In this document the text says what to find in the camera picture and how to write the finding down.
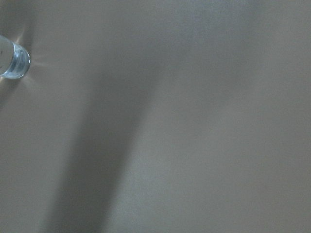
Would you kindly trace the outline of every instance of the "table surface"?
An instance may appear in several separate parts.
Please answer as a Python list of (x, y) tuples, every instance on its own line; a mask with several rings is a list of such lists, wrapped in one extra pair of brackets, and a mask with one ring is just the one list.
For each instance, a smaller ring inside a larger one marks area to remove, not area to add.
[(0, 0), (2, 233), (310, 233), (311, 1)]

